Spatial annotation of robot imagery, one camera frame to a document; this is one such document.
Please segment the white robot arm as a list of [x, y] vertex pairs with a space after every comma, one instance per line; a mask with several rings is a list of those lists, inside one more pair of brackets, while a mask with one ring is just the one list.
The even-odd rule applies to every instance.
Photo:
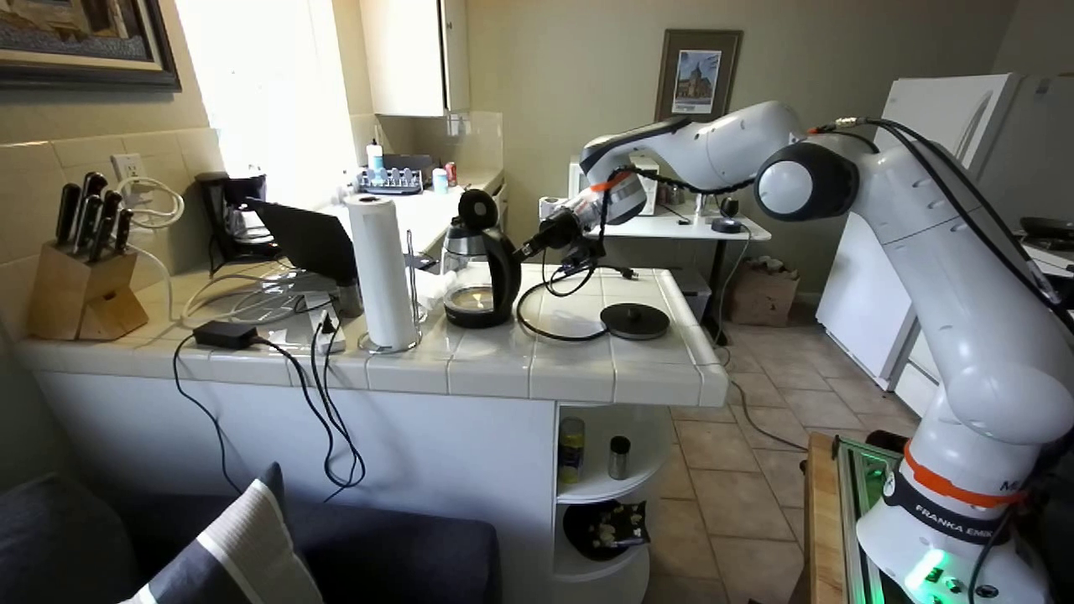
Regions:
[[842, 120], [807, 131], [762, 99], [707, 124], [605, 134], [578, 168], [583, 188], [541, 221], [538, 252], [634, 219], [649, 181], [750, 188], [785, 221], [858, 213], [939, 368], [935, 401], [857, 520], [858, 551], [914, 604], [1059, 604], [1012, 545], [1011, 512], [1040, 454], [1074, 427], [1070, 312], [945, 147], [905, 124], [887, 147]]

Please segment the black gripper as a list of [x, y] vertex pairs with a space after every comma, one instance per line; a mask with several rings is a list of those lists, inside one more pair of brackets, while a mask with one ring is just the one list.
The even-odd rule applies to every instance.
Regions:
[[595, 267], [605, 258], [605, 237], [595, 225], [581, 221], [574, 210], [555, 210], [524, 243], [524, 256], [555, 252], [562, 267]]

